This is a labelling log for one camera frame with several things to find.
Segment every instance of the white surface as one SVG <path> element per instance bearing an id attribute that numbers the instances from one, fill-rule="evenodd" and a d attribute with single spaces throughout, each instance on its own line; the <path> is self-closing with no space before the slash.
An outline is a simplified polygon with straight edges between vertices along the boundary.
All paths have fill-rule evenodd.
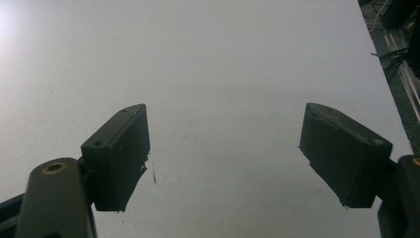
<path id="1" fill-rule="evenodd" d="M 379 237 L 297 148 L 317 102 L 411 153 L 373 52 L 356 0 L 2 1 L 0 200 L 146 103 L 150 169 L 99 237 Z"/>

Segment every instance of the floor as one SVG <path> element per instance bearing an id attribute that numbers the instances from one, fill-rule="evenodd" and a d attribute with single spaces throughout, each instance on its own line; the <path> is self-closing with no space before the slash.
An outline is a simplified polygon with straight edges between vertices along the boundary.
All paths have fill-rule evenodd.
<path id="1" fill-rule="evenodd" d="M 372 28 L 376 14 L 380 10 L 380 8 L 381 8 L 381 3 L 379 1 L 372 1 L 371 3 L 366 4 L 364 7 L 362 7 L 362 12 L 364 14 L 367 27 L 369 29 Z M 381 13 L 384 13 L 385 10 L 386 10 L 386 6 L 383 8 Z M 409 42 L 411 34 L 406 30 L 406 27 L 408 24 L 415 21 L 415 15 L 416 13 L 412 15 L 412 17 L 407 21 L 403 29 L 401 29 L 401 32 L 405 35 L 405 40 L 407 42 Z M 389 49 L 385 40 L 385 32 L 382 28 L 379 18 L 380 17 L 378 17 L 374 30 L 370 32 L 370 36 L 375 45 L 377 54 L 379 56 L 382 56 L 386 53 L 389 53 Z M 381 65 L 384 68 L 385 74 L 386 74 L 385 69 L 389 66 L 392 60 L 393 58 L 387 58 L 387 59 L 381 60 Z M 392 73 L 388 77 L 387 80 L 388 80 L 389 89 L 392 93 L 399 115 L 401 117 L 404 130 L 410 141 L 413 153 L 419 154 L 420 153 L 420 138 L 417 135 L 420 135 L 420 123 L 410 104 L 406 90 L 401 81 L 401 75 L 400 73 Z"/>

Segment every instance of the white table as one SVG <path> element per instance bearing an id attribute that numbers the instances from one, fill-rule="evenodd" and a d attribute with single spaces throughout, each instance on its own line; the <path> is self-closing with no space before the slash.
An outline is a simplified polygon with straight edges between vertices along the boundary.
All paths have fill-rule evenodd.
<path id="1" fill-rule="evenodd" d="M 379 237 L 379 199 L 342 207 L 297 148 L 317 102 L 411 154 L 370 53 L 357 1 L 2 1 L 0 200 L 146 103 L 150 169 L 99 237 Z"/>

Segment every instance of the scratch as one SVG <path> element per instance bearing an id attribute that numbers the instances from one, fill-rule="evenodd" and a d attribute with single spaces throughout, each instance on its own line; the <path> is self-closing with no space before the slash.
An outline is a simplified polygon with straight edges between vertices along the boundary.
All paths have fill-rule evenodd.
<path id="1" fill-rule="evenodd" d="M 152 163 L 152 169 L 154 170 L 154 182 L 157 183 L 157 176 L 155 174 L 155 162 Z"/>

